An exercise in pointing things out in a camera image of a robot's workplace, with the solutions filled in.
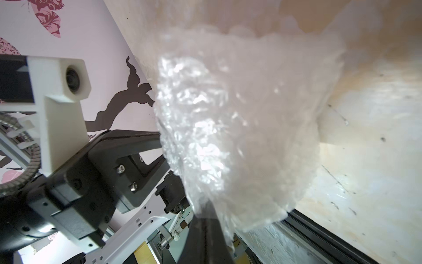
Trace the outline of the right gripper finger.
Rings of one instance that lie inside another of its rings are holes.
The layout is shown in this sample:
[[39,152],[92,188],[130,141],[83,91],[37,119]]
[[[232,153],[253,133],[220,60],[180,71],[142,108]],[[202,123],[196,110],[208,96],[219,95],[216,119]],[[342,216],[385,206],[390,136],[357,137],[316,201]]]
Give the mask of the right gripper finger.
[[179,264],[233,264],[220,222],[209,201],[194,214]]

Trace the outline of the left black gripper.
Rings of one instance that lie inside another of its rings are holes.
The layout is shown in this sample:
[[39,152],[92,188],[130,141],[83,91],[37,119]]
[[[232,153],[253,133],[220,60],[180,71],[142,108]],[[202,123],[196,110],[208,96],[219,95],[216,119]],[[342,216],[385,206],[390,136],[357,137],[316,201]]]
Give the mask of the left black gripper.
[[89,253],[103,240],[115,210],[101,179],[115,169],[116,209],[127,213],[141,206],[169,170],[163,155],[149,165],[140,152],[161,148],[159,132],[109,130],[89,151],[89,158],[68,161],[50,177],[40,176],[1,198],[1,254],[11,254],[55,232]]

